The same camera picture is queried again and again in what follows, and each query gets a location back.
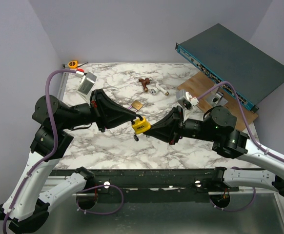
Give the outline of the yellow padlock with keys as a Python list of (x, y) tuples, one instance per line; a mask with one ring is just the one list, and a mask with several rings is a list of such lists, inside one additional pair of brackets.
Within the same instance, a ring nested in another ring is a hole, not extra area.
[(142, 134), (151, 128), (151, 124), (146, 120), (145, 117), (138, 117), (136, 120), (133, 120), (131, 126), (134, 130), (134, 140), (139, 141), (138, 135)]

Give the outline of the small brass long-shackle padlock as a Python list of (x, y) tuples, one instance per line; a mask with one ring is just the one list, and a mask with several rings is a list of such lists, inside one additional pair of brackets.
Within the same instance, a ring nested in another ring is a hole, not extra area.
[(139, 111), (143, 107), (143, 104), (137, 100), (133, 101), (130, 107), (128, 108), (129, 110), (132, 110), (134, 112)]

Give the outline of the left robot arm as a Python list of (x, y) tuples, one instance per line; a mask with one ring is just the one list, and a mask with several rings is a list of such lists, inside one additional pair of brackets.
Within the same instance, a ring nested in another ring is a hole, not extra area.
[(8, 200), (0, 205), (3, 231), (16, 234), (36, 232), (51, 211), (72, 194), (90, 192), (95, 176), (77, 168), (67, 181), (47, 192), (42, 188), (73, 140), (69, 131), (97, 124), (100, 131), (133, 122), (138, 114), (111, 100), (102, 89), (91, 93), (89, 103), (68, 106), (55, 96), (42, 96), (35, 105), (33, 120), (40, 124), (26, 167)]

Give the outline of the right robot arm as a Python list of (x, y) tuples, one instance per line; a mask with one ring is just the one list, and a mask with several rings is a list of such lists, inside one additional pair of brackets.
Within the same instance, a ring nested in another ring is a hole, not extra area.
[(250, 135), (236, 130), (236, 121), (237, 118), (224, 107), (212, 108), (203, 120), (185, 119), (178, 106), (144, 134), (170, 145), (184, 137), (210, 141), (212, 150), (218, 155), (260, 167), (260, 170), (218, 169), (216, 176), (210, 179), (210, 185), (216, 191), (245, 186), (272, 190), (284, 197), (284, 155), (264, 148)]

